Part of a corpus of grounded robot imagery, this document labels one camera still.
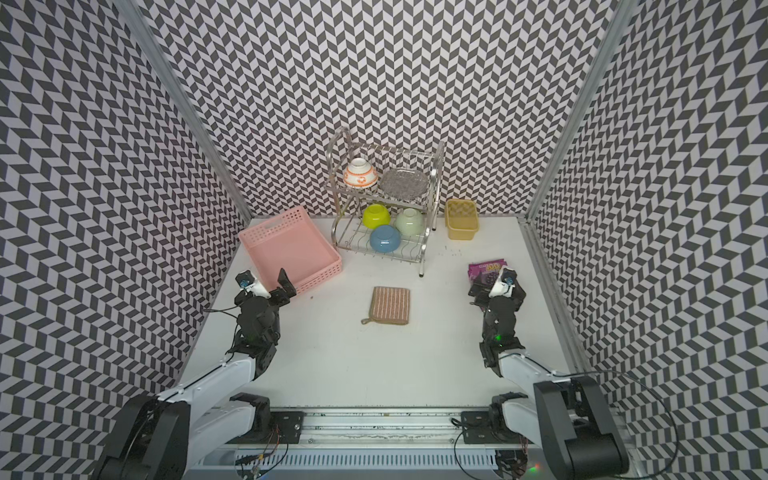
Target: yellow plastic basket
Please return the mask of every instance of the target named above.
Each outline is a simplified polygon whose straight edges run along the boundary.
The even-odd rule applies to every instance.
[[[472,240],[480,230],[475,202],[457,199],[445,202],[445,226],[451,240]]]

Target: vent grille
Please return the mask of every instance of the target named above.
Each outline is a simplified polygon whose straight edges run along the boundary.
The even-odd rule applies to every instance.
[[[236,458],[248,455],[258,455],[260,450],[240,449]],[[277,452],[274,457],[269,457],[263,462],[263,468],[269,468],[277,463],[282,454]],[[489,455],[483,449],[458,452],[458,460],[466,469],[495,469],[496,461],[493,455]],[[329,470],[453,470],[458,469],[451,449],[424,449],[411,452],[402,450],[323,450],[318,452],[288,452],[279,468],[292,470],[317,470],[327,468]]]

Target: white table surface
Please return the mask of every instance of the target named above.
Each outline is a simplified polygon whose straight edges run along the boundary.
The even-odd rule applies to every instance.
[[[314,221],[330,238],[333,220]],[[269,369],[240,391],[267,396],[278,408],[487,406],[492,396],[515,391],[516,385],[483,366],[482,313],[469,304],[467,265],[498,258],[518,271],[528,294],[518,312],[518,338],[539,362],[568,371],[516,218],[481,218],[471,241],[450,240],[438,219],[423,278],[415,263],[340,254],[340,275],[280,309],[277,354]],[[257,274],[241,247],[212,308],[233,305],[239,290],[234,277],[246,269]],[[360,323],[374,286],[411,290],[408,325]],[[232,317],[209,314],[181,381],[222,358],[234,328]]]

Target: white bowl with orange pattern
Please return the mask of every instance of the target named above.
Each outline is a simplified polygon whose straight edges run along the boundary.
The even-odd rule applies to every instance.
[[[344,183],[351,188],[370,188],[379,181],[379,172],[365,158],[353,158],[344,170]]]

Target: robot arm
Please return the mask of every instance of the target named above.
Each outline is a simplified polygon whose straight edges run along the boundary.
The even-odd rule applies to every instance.
[[[189,382],[128,400],[115,416],[92,480],[181,478],[190,465],[263,422],[254,406],[263,397],[240,394],[215,405],[266,371],[280,339],[278,310],[296,289],[285,270],[280,288],[271,292],[250,271],[236,280],[242,289],[235,297],[240,330],[228,355]]]
[[[515,335],[524,298],[515,271],[503,267],[488,293],[480,351],[486,367],[523,392],[494,398],[492,427],[503,423],[540,445],[558,480],[625,473],[629,456],[597,382],[559,376],[532,359]]]

